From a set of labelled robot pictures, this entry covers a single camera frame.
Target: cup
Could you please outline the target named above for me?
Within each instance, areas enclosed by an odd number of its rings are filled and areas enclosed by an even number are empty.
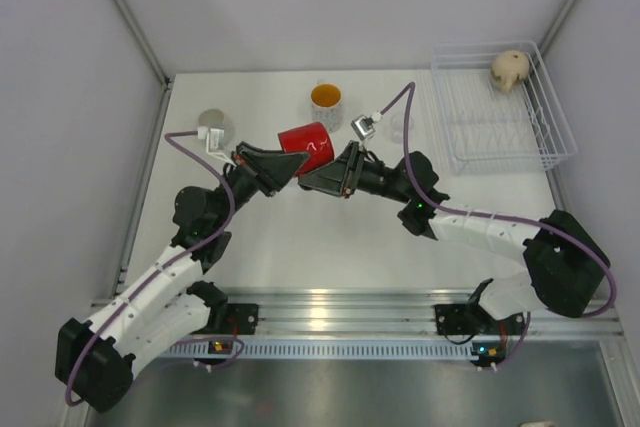
[[[231,119],[219,109],[205,110],[198,117],[198,138],[205,141],[205,151],[220,152],[233,138]]]
[[[322,167],[334,158],[331,138],[327,133],[327,129],[320,122],[313,122],[286,132],[280,132],[278,140],[282,150],[287,153],[309,152],[311,154],[309,160],[296,172],[296,177]]]
[[[322,81],[311,91],[311,120],[321,122],[327,132],[335,132],[342,124],[342,93],[333,84]]]
[[[394,144],[401,144],[404,139],[404,112],[398,112],[389,120],[389,140]],[[413,131],[413,117],[409,117],[409,134]]]

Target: red cup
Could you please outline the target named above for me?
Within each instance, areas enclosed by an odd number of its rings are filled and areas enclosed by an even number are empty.
[[[313,122],[286,132],[280,132],[278,140],[282,150],[287,153],[309,152],[311,154],[309,160],[296,173],[296,177],[322,167],[334,158],[331,138],[327,129],[320,122]]]

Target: wire rack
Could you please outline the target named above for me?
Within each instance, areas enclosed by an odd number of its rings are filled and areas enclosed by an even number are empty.
[[[531,66],[509,94],[490,80],[505,50],[525,52]],[[549,170],[577,152],[535,43],[436,46],[431,68],[454,173]]]

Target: purple cable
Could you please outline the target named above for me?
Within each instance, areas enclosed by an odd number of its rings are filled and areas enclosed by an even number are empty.
[[[389,109],[391,109],[391,107],[393,107],[396,104],[396,102],[398,102],[398,100],[400,100],[400,97],[402,96],[402,94],[404,94],[407,91],[409,92],[409,96],[407,97],[407,105],[404,111],[402,148],[404,151],[404,162],[405,162],[405,166],[407,167],[407,174],[409,175],[409,180],[411,181],[411,185],[416,190],[416,192],[418,192],[418,195],[420,195],[422,200],[424,200],[427,204],[429,204],[434,209],[440,210],[442,212],[446,212],[447,214],[460,215],[464,217],[466,216],[479,217],[481,219],[497,219],[505,222],[515,222],[519,224],[531,225],[533,227],[537,227],[538,229],[544,229],[548,232],[551,232],[552,234],[557,235],[558,237],[575,245],[580,250],[582,250],[585,254],[587,254],[591,259],[593,259],[593,261],[596,262],[596,264],[598,264],[604,276],[607,278],[607,281],[609,282],[609,288],[610,288],[609,299],[607,300],[606,304],[604,304],[602,307],[592,312],[587,312],[586,314],[582,314],[582,317],[595,317],[606,312],[611,307],[613,307],[613,304],[618,295],[618,288],[616,286],[616,281],[613,278],[613,274],[607,267],[607,264],[604,263],[604,261],[598,256],[598,254],[596,254],[592,249],[590,249],[587,245],[585,245],[583,242],[579,241],[575,237],[563,232],[560,229],[557,229],[556,227],[545,224],[543,222],[539,222],[537,220],[528,219],[526,217],[519,217],[515,215],[491,214],[486,212],[467,212],[465,210],[452,209],[450,207],[442,206],[429,198],[429,196],[422,190],[422,188],[418,184],[418,179],[416,179],[416,176],[413,172],[413,167],[411,166],[411,161],[409,160],[409,123],[411,119],[411,105],[413,103],[413,94],[415,93],[415,90],[416,90],[416,83],[409,82],[407,86],[404,89],[402,89],[402,92],[400,92],[400,94],[398,94],[396,98],[393,99],[391,103],[383,109],[383,111],[387,112]]]
[[[516,352],[518,350],[520,350],[520,347],[522,347],[522,344],[524,343],[524,338],[529,333],[529,326],[530,325],[531,325],[531,312],[527,312],[527,318],[524,321],[524,328],[522,329],[522,333],[520,334],[520,338],[516,342],[516,345],[513,346],[513,349],[511,349],[511,352],[509,352],[509,354],[505,357],[505,359],[496,366],[496,368],[498,370],[500,370],[505,365],[507,365],[509,362],[511,362],[511,359],[513,359],[513,357],[515,356]]]
[[[199,156],[197,156],[196,154],[191,152],[189,149],[186,149],[185,147],[182,147],[180,144],[178,144],[176,141],[173,140],[174,137],[188,137],[188,136],[193,136],[193,135],[197,135],[197,134],[198,134],[198,132],[195,131],[195,130],[191,130],[191,131],[187,131],[187,132],[173,132],[173,133],[166,134],[164,136],[164,139],[171,146],[175,147],[180,152],[182,152],[184,155],[186,155],[187,157],[189,157],[190,159],[194,160],[195,162],[200,164],[202,167],[207,169],[211,174],[213,174],[213,176],[216,179],[218,179],[218,181],[220,182],[220,185],[225,190],[225,193],[227,194],[227,197],[229,198],[229,215],[227,216],[227,218],[225,219],[225,221],[222,223],[222,225],[220,226],[220,228],[218,230],[216,230],[213,234],[211,234],[206,239],[201,240],[200,242],[198,242],[197,244],[193,245],[192,247],[189,247],[184,252],[180,252],[178,255],[172,257],[171,259],[169,259],[167,262],[165,262],[162,265],[161,270],[166,269],[167,267],[169,267],[174,262],[176,262],[176,261],[182,259],[183,257],[186,257],[187,255],[191,254],[194,250],[198,250],[199,248],[204,247],[209,242],[211,242],[216,237],[218,237],[220,234],[222,234],[224,232],[224,229],[226,229],[227,226],[229,225],[229,222],[231,222],[231,218],[233,217],[233,214],[235,213],[235,210],[236,210],[236,203],[235,203],[235,199],[233,197],[233,192],[231,191],[231,187],[229,187],[229,184],[227,184],[227,181],[224,179],[224,177],[222,175],[220,175],[216,169],[214,169],[211,165],[209,165],[207,162],[205,162],[202,158],[200,158]],[[140,292],[142,292],[145,289],[145,287],[147,287],[147,285],[149,285],[153,281],[153,279],[155,279],[158,275],[160,275],[160,270],[154,270],[151,273],[151,275],[149,275],[149,277],[147,277],[144,280],[144,282],[142,282],[133,291],[133,293],[129,296],[129,300],[131,301],[131,300],[135,299],[140,294]],[[71,395],[72,395],[72,392],[73,392],[73,384],[75,383],[76,377],[78,376],[78,372],[80,370],[80,366],[82,365],[82,362],[84,362],[85,357],[87,356],[87,354],[89,353],[91,348],[94,346],[94,344],[98,341],[100,336],[120,316],[120,314],[122,314],[122,312],[124,311],[124,309],[126,307],[127,307],[127,304],[122,304],[120,307],[118,307],[114,311],[114,313],[111,314],[111,316],[105,321],[105,323],[102,324],[98,328],[98,330],[96,330],[96,332],[93,334],[93,337],[91,337],[89,342],[86,343],[86,345],[84,346],[84,348],[80,352],[80,355],[76,359],[76,362],[73,364],[73,368],[71,369],[71,373],[69,374],[69,379],[67,380],[67,388],[64,391],[64,400],[66,401],[67,405],[69,405],[70,407],[74,407],[76,405],[80,405],[83,402],[82,399],[73,400],[71,398]],[[242,348],[240,349],[239,352],[242,352],[242,350],[244,350],[244,344],[241,344],[241,345],[242,345]]]
[[[231,357],[228,357],[227,359],[225,359],[224,362],[222,362],[220,364],[209,366],[209,367],[211,367],[210,369],[208,369],[209,371],[222,369],[223,367],[227,367],[232,362],[235,362],[236,360],[238,360],[238,357],[240,356],[240,354],[242,354],[244,352],[244,349],[245,349],[244,342],[241,339],[238,339],[237,337],[203,337],[203,338],[200,338],[200,339],[189,339],[189,340],[192,340],[193,342],[188,342],[187,340],[180,340],[180,341],[176,342],[175,345],[196,344],[196,343],[200,343],[200,342],[234,342],[234,343],[240,344],[240,349],[238,350],[238,352],[236,352]],[[170,362],[170,363],[167,363],[167,364],[164,364],[164,365],[162,365],[160,367],[155,368],[153,371],[150,372],[150,375],[147,375],[147,376],[140,375],[140,376],[138,376],[136,378],[136,381],[133,383],[133,385],[129,389],[129,392],[127,392],[127,395],[131,395],[131,392],[134,389],[139,388],[140,385],[144,384],[149,378],[153,377],[154,374],[157,374],[158,372],[164,371],[165,369],[168,369],[168,368],[171,368],[171,367],[175,367],[176,365],[186,365],[186,364],[193,365],[193,360],[179,359],[179,360],[177,360],[175,362]]]

